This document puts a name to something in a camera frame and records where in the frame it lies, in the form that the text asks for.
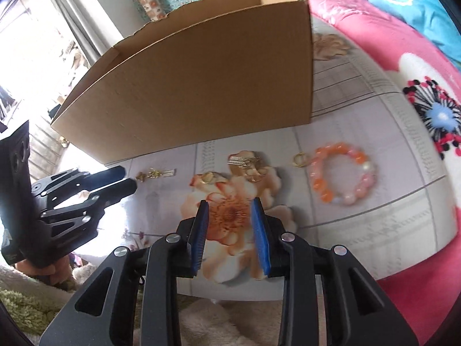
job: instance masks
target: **pink bead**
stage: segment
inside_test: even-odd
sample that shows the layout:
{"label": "pink bead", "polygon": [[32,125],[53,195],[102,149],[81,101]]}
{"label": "pink bead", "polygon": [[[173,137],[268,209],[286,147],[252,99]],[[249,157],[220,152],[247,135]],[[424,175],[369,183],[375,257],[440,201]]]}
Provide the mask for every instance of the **pink bead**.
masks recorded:
{"label": "pink bead", "polygon": [[367,188],[362,185],[361,183],[359,183],[356,187],[356,190],[355,190],[355,193],[356,193],[356,197],[361,199],[361,198],[364,198],[367,194],[368,190]]}
{"label": "pink bead", "polygon": [[309,165],[307,169],[309,177],[312,179],[319,179],[322,178],[322,168],[318,167],[317,165]]}
{"label": "pink bead", "polygon": [[360,180],[361,184],[364,185],[367,189],[372,187],[375,184],[375,177],[372,174],[366,173],[362,176]]}
{"label": "pink bead", "polygon": [[355,156],[360,152],[360,148],[357,148],[355,146],[350,146],[349,151],[347,151],[347,155],[355,158]]}
{"label": "pink bead", "polygon": [[357,201],[357,197],[356,197],[356,194],[354,194],[353,192],[346,192],[343,195],[343,202],[345,205],[354,204],[356,201]]}

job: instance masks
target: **gold jewelry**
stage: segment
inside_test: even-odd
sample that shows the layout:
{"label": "gold jewelry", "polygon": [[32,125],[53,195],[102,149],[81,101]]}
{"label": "gold jewelry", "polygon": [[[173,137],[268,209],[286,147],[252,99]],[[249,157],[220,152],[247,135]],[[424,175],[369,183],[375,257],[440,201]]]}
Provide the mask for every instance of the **gold jewelry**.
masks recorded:
{"label": "gold jewelry", "polygon": [[176,169],[170,169],[165,171],[160,171],[156,169],[150,169],[149,173],[139,172],[135,177],[138,181],[144,182],[146,178],[158,178],[160,176],[174,176],[176,174]]}
{"label": "gold jewelry", "polygon": [[299,152],[293,156],[293,165],[297,168],[303,168],[309,165],[309,160],[304,152]]}
{"label": "gold jewelry", "polygon": [[200,175],[200,182],[204,184],[211,183],[211,181],[214,180],[214,173],[213,172],[206,172],[205,174],[199,174]]}
{"label": "gold jewelry", "polygon": [[262,167],[261,157],[230,156],[227,163],[243,169],[243,175],[250,182],[259,182],[267,174],[267,169]]}

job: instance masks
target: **metal screw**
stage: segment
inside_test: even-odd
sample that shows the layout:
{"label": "metal screw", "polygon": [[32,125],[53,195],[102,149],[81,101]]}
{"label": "metal screw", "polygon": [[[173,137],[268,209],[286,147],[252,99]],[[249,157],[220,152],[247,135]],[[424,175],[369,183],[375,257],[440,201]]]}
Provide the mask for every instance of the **metal screw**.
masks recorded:
{"label": "metal screw", "polygon": [[336,255],[339,255],[339,256],[344,256],[347,254],[347,248],[345,248],[344,246],[335,246],[333,251],[335,252]]}
{"label": "metal screw", "polygon": [[167,242],[168,243],[176,243],[179,242],[181,236],[179,234],[169,234],[167,235]]}
{"label": "metal screw", "polygon": [[282,240],[284,242],[293,242],[294,241],[294,234],[292,233],[283,233]]}
{"label": "metal screw", "polygon": [[127,252],[128,252],[128,249],[126,247],[117,247],[114,250],[114,255],[117,257],[122,257],[122,256],[125,256]]}

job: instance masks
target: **jewelry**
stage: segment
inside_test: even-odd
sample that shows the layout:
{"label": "jewelry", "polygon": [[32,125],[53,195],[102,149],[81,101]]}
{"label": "jewelry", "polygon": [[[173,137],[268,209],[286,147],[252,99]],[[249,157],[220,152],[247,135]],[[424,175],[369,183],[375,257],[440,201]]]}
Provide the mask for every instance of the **jewelry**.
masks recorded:
{"label": "jewelry", "polygon": [[206,172],[205,174],[199,174],[200,182],[204,184],[211,183],[214,180],[214,173],[213,172]]}
{"label": "jewelry", "polygon": [[[328,183],[323,179],[323,164],[324,160],[332,155],[348,155],[362,167],[363,175],[353,191],[335,194],[328,188]],[[308,174],[312,180],[312,188],[320,194],[321,200],[333,204],[354,204],[357,199],[364,198],[368,194],[368,189],[376,182],[376,167],[368,156],[358,148],[342,142],[317,148],[309,164]]]}
{"label": "jewelry", "polygon": [[165,171],[160,171],[156,169],[150,169],[149,173],[139,172],[135,177],[138,181],[144,182],[146,178],[158,178],[160,176],[174,176],[176,174],[176,169],[170,169]]}
{"label": "jewelry", "polygon": [[261,157],[231,155],[227,163],[243,169],[243,175],[250,182],[259,182],[267,174],[267,169],[262,167]]}
{"label": "jewelry", "polygon": [[293,165],[297,168],[303,168],[309,165],[309,160],[304,152],[299,152],[293,156]]}

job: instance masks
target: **flower print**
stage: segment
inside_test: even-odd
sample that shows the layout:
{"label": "flower print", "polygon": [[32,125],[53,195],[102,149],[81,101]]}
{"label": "flower print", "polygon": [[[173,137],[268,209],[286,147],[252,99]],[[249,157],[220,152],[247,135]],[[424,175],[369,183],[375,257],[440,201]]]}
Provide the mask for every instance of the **flower print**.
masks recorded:
{"label": "flower print", "polygon": [[418,113],[442,159],[454,147],[461,156],[461,108],[439,83],[426,76],[424,81],[410,80],[403,89]]}
{"label": "flower print", "polygon": [[345,56],[350,49],[345,40],[336,34],[312,35],[314,60],[331,60],[336,55]]}
{"label": "flower print", "polygon": [[[251,151],[235,155],[254,157]],[[194,191],[182,204],[181,214],[183,218],[195,217],[201,200],[209,204],[210,219],[202,263],[205,278],[222,283],[248,268],[252,278],[263,279],[250,221],[251,201],[260,197],[266,214],[279,218],[287,231],[296,232],[297,225],[290,208],[273,206],[274,197],[281,188],[273,167],[264,167],[266,174],[258,182],[247,181],[238,167],[229,167],[233,174],[230,179],[215,173],[212,183],[203,183],[201,175],[195,175],[190,183]]]}

